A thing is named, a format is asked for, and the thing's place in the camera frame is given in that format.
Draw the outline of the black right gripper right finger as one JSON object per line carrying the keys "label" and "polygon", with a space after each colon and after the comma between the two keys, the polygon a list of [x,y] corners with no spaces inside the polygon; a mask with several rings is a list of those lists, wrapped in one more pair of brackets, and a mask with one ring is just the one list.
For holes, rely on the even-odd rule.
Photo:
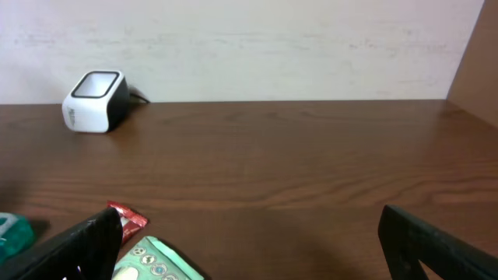
{"label": "black right gripper right finger", "polygon": [[393,279],[497,279],[497,258],[395,205],[385,205],[378,237]]}

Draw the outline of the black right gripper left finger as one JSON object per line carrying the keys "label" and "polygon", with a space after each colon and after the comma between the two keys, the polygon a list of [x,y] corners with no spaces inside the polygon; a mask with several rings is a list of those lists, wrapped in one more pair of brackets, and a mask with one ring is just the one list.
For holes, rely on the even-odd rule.
{"label": "black right gripper left finger", "polygon": [[122,242],[118,211],[106,208],[1,266],[2,280],[110,280]]}

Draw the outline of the red candy bar wrapper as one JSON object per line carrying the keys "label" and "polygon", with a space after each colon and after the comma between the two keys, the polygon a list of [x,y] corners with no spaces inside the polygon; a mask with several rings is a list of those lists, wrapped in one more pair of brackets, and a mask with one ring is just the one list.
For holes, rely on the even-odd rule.
{"label": "red candy bar wrapper", "polygon": [[144,215],[121,203],[108,201],[107,206],[116,209],[119,213],[122,227],[122,245],[127,243],[138,231],[149,223],[149,219]]}

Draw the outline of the green white packet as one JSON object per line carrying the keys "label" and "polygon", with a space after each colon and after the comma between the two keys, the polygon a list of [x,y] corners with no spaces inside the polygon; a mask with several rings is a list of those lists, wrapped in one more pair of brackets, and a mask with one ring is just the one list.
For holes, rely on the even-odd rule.
{"label": "green white packet", "polygon": [[114,266],[112,280],[204,280],[176,251],[145,236]]}

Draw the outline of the teal mouthwash bottle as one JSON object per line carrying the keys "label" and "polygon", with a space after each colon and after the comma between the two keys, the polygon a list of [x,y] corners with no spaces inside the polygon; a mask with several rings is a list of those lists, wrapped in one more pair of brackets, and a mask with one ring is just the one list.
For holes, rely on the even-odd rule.
{"label": "teal mouthwash bottle", "polygon": [[30,247],[36,237],[26,219],[21,215],[1,213],[1,263]]}

